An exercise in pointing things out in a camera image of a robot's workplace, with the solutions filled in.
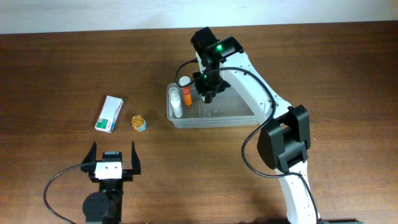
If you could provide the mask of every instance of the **orange bottle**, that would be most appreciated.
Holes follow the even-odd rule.
[[[186,85],[190,83],[191,79],[189,77],[181,77],[180,85]],[[184,104],[189,106],[192,104],[191,88],[189,86],[182,88],[182,96],[184,99]]]

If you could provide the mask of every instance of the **green label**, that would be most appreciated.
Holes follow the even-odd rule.
[[[102,118],[100,118],[100,119],[98,119],[98,121],[97,121],[96,127],[97,127],[97,128],[105,129],[107,124],[108,124],[108,119],[102,119]]]

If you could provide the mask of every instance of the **gold lid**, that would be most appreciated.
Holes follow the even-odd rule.
[[[144,118],[142,116],[133,116],[131,120],[131,124],[133,127],[141,127],[144,124]]]

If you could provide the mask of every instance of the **bottle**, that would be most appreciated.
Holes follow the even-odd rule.
[[[189,77],[181,77],[180,85],[186,85],[191,82]],[[184,99],[184,104],[189,106],[192,104],[191,88],[189,86],[182,88],[182,97]]]
[[[170,96],[170,104],[172,105],[174,116],[176,118],[181,118],[182,105],[181,105],[181,98],[180,98],[180,94],[178,93],[178,89],[175,87],[170,88],[169,96]]]

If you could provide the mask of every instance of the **green indicator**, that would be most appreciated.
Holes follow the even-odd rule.
[[[223,46],[222,46],[221,44],[219,44],[219,45],[217,45],[216,49],[217,49],[218,51],[222,51],[222,50],[223,50]]]

